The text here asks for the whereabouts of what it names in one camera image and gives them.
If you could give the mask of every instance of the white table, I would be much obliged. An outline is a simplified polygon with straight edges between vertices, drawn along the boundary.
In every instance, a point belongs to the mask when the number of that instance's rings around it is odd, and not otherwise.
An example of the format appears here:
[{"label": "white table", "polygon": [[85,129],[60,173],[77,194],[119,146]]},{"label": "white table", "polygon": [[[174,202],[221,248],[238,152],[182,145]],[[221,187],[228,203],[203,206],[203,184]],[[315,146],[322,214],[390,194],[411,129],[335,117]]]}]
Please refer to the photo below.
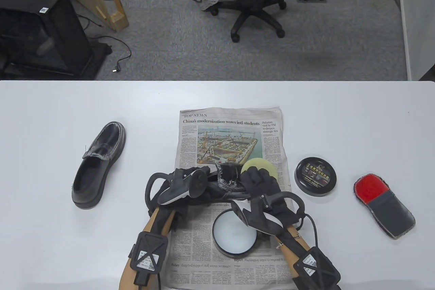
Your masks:
[{"label": "white table", "polygon": [[[179,111],[273,105],[284,115],[292,189],[341,288],[433,289],[434,103],[432,82],[1,81],[0,289],[117,290],[148,219],[146,181],[174,168]],[[100,203],[78,209],[71,185],[81,156],[112,120],[126,128],[124,152]],[[337,172],[326,197],[294,183],[296,165],[310,155]],[[354,197],[354,182],[368,172],[383,177],[417,220],[399,240]],[[301,234],[314,245],[309,222]]]}]

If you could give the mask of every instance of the white label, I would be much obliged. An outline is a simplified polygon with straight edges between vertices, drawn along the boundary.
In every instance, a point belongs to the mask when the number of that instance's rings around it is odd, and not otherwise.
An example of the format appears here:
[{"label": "white label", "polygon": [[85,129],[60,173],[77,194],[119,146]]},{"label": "white label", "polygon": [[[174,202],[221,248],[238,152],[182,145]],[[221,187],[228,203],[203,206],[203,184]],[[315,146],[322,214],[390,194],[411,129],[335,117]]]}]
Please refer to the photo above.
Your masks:
[{"label": "white label", "polygon": [[[141,259],[144,255],[146,254],[146,251],[140,251],[139,253],[139,257],[137,259]],[[153,254],[153,258],[154,261],[158,262],[159,260],[159,256],[156,254]],[[144,259],[143,261],[141,261],[139,264],[136,265],[137,267],[143,268],[144,270],[149,270],[149,271],[155,271],[153,262],[151,262],[151,257],[147,256],[146,259]]]},{"label": "white label", "polygon": [[[314,257],[311,256],[311,255],[308,255],[307,257],[305,257],[305,258],[303,259],[302,262],[303,262],[304,264],[307,264],[307,265],[311,265],[311,266],[317,267],[317,262],[316,262],[316,260],[314,259]],[[307,273],[309,276],[313,275],[314,272],[315,272],[315,270],[311,270],[311,269],[309,269],[309,268],[307,268],[307,267],[304,267],[303,269],[306,271],[306,273]]]}]

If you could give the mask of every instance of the carpet floor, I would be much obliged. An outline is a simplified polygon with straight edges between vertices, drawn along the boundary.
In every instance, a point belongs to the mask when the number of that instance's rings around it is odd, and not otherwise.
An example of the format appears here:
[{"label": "carpet floor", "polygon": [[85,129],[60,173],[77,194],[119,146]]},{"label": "carpet floor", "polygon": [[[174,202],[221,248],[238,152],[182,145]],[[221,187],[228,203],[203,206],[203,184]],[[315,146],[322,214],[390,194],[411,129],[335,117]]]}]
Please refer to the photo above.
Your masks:
[{"label": "carpet floor", "polygon": [[[113,46],[100,80],[405,80],[400,9],[393,0],[327,0],[304,4],[286,0],[272,6],[286,32],[278,39],[264,22],[250,17],[233,43],[238,13],[213,17],[191,0],[121,0],[130,26],[115,33],[93,24],[87,34],[112,35],[132,49]],[[78,13],[96,19],[75,4]]]}]

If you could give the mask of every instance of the shoe polish lid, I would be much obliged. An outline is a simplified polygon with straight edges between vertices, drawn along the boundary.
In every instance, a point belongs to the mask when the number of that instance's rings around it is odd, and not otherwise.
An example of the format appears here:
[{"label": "shoe polish lid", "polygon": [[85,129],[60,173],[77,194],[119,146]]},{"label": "shoe polish lid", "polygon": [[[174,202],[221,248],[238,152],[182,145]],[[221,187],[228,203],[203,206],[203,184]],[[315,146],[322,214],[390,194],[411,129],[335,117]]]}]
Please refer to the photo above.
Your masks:
[{"label": "shoe polish lid", "polygon": [[321,197],[334,189],[337,175],[324,159],[307,157],[300,161],[295,170],[295,182],[306,194]]}]

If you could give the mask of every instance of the black strap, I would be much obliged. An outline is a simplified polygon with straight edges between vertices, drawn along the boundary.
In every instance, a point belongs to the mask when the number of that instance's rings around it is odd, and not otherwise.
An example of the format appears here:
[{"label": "black strap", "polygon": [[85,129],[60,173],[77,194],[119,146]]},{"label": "black strap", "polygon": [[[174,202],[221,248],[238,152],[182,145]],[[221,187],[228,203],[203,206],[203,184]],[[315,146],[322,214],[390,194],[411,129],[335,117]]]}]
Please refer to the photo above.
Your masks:
[{"label": "black strap", "polygon": [[296,241],[289,231],[284,231],[282,234],[276,236],[281,242],[289,248],[297,257],[302,257],[307,252],[303,246]]}]

